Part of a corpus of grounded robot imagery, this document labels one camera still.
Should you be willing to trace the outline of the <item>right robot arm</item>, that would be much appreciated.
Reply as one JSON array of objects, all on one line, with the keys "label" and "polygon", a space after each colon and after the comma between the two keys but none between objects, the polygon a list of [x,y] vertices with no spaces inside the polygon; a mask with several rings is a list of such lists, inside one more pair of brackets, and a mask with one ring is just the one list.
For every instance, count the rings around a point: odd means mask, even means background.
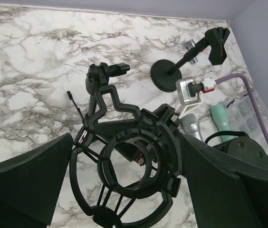
[{"label": "right robot arm", "polygon": [[96,134],[101,135],[106,141],[111,140],[116,134],[129,129],[141,128],[156,135],[163,144],[163,149],[168,150],[168,141],[163,139],[159,130],[155,128],[156,123],[162,122],[171,130],[177,141],[180,141],[183,133],[179,131],[180,124],[188,128],[185,134],[193,136],[202,143],[208,144],[216,137],[222,138],[222,143],[214,145],[213,148],[230,155],[249,165],[268,170],[268,155],[261,145],[243,131],[218,131],[208,138],[203,139],[200,124],[194,114],[188,114],[187,119],[179,119],[178,113],[168,104],[162,104],[154,111],[141,110],[141,116],[128,120],[99,122],[90,125]]}]

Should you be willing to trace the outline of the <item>grey silver microphone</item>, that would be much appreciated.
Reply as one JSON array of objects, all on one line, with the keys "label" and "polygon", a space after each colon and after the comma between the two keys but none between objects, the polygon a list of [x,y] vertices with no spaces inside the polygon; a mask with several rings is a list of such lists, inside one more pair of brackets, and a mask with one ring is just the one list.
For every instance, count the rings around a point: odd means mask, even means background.
[{"label": "grey silver microphone", "polygon": [[181,121],[186,134],[191,135],[202,142],[204,141],[201,135],[200,123],[195,114],[187,114]]}]

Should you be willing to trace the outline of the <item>mint green microphone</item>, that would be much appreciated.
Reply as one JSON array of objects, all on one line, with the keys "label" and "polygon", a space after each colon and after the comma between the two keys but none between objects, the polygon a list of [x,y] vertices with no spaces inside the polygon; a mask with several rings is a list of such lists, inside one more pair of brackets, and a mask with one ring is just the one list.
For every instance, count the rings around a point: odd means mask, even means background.
[{"label": "mint green microphone", "polygon": [[231,131],[227,112],[222,104],[211,107],[212,119],[215,122],[219,132]]}]

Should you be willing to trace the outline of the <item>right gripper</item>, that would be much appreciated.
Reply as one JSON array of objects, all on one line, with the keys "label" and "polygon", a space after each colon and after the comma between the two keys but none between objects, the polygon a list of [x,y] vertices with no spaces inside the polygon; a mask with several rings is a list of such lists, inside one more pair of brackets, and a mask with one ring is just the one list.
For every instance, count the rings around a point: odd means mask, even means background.
[{"label": "right gripper", "polygon": [[132,128],[145,129],[154,135],[156,135],[161,143],[161,149],[165,154],[165,159],[167,162],[172,160],[172,152],[168,147],[167,140],[164,139],[162,132],[158,128],[155,128],[154,121],[155,118],[157,123],[162,122],[166,124],[174,136],[179,133],[178,126],[180,125],[179,113],[168,104],[160,105],[153,112],[147,111],[144,116],[143,121],[137,121],[134,118],[127,120],[117,120],[117,121],[107,121],[94,124],[94,130],[100,132],[101,136],[106,140],[110,140],[113,136],[122,131],[127,131]]}]

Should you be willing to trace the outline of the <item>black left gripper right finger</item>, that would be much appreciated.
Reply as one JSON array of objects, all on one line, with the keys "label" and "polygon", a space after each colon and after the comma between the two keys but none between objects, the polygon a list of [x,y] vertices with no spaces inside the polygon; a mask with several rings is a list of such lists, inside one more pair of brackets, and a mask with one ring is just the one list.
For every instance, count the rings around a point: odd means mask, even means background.
[{"label": "black left gripper right finger", "polygon": [[200,228],[268,228],[268,170],[180,136],[183,174]]}]

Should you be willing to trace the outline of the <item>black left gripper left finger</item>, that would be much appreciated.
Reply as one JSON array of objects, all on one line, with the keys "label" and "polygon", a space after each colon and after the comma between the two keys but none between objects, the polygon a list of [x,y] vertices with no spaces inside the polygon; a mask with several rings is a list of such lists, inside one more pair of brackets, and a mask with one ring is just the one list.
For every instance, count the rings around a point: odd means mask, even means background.
[{"label": "black left gripper left finger", "polygon": [[0,228],[51,224],[73,147],[68,133],[0,162]]}]

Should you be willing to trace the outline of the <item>black shock-mount tripod stand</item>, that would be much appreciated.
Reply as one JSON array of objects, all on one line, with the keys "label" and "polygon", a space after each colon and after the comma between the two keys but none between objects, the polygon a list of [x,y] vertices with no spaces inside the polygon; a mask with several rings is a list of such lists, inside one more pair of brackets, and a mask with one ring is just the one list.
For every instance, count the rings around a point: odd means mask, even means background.
[{"label": "black shock-mount tripod stand", "polygon": [[[141,110],[133,104],[120,101],[117,89],[109,84],[112,77],[122,76],[130,70],[124,63],[90,65],[86,75],[86,90],[90,94],[88,112],[82,115],[83,126],[74,141],[69,162],[70,184],[74,197],[93,221],[105,228],[149,228],[160,221],[170,210],[180,188],[182,172],[181,150],[176,138],[166,124],[156,123],[172,152],[172,160],[166,161],[161,143],[156,135],[141,128],[129,129],[106,141],[96,134],[91,124],[127,120],[141,116]],[[111,156],[119,152],[128,161],[145,167],[141,180],[126,187],[122,186],[113,168]],[[84,153],[96,163],[102,188],[97,204],[90,206],[81,193],[77,181],[77,157]],[[142,200],[156,193],[162,196],[162,203],[149,216],[134,222],[123,223],[122,216],[136,200]]]}]

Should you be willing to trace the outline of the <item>black round-base microphone stand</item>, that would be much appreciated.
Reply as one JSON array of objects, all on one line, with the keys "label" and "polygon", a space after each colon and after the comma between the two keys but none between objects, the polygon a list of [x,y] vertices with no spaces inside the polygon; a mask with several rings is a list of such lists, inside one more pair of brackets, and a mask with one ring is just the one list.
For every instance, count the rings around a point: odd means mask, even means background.
[{"label": "black round-base microphone stand", "polygon": [[180,68],[192,61],[200,52],[208,46],[211,51],[208,60],[213,66],[222,65],[227,58],[225,43],[230,35],[228,28],[211,28],[205,32],[204,37],[194,47],[189,49],[177,63],[167,59],[156,61],[151,67],[151,79],[157,88],[164,92],[176,91],[176,81],[182,79]]}]

